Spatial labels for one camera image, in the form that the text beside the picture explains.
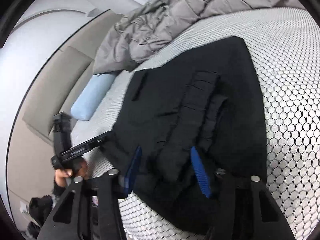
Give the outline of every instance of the person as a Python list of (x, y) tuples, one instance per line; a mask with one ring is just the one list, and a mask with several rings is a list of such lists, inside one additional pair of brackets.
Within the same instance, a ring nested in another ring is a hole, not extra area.
[[(71, 177), (81, 176), (84, 179), (89, 178), (87, 162), (84, 158), (81, 157), (81, 159), (81, 168), (76, 174), (73, 174), (73, 171), (71, 169), (58, 169), (55, 171), (52, 194), (45, 195), (42, 198), (35, 197), (31, 199), (28, 212), (30, 216), (36, 221), (36, 223), (31, 221), (28, 224), (27, 230), (21, 231), (21, 234), (25, 239), (37, 239), (40, 229), (43, 226), (48, 215), (50, 214), (51, 210), (58, 202), (66, 187), (71, 183)], [(97, 199), (93, 197), (92, 207), (97, 207), (97, 204)]]

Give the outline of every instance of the black sleeve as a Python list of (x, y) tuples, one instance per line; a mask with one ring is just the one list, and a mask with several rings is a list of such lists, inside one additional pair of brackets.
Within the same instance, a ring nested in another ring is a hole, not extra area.
[(56, 197), (60, 197), (62, 195), (62, 193), (65, 191), (65, 187), (60, 187), (57, 185), (56, 181), (53, 181), (53, 190), (52, 193), (56, 196)]

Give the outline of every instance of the gray comforter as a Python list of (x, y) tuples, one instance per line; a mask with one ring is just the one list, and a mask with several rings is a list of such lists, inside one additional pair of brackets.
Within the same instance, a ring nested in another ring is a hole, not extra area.
[(109, 30), (97, 51), (94, 74), (134, 70), (198, 20), (274, 7), (304, 8), (298, 0), (150, 0)]

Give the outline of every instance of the blue pillow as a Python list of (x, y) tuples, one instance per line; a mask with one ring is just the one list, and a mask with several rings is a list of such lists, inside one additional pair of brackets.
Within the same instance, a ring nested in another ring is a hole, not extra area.
[(115, 80), (117, 73), (93, 75), (71, 107), (73, 118), (89, 121)]

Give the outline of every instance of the honeycomb pattern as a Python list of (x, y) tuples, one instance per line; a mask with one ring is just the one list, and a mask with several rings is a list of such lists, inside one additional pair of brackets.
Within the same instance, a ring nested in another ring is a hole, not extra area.
[[(320, 220), (320, 30), (310, 14), (294, 8), (244, 11), (199, 21), (137, 70), (160, 67), (181, 52), (228, 37), (244, 38), (263, 93), (267, 132), (267, 187), (297, 240)], [(123, 71), (90, 122), (78, 121), (73, 142), (111, 130), (133, 73)], [(93, 176), (110, 168), (99, 155)], [(119, 201), (124, 227), (133, 239), (202, 239), (182, 232), (134, 193)]]

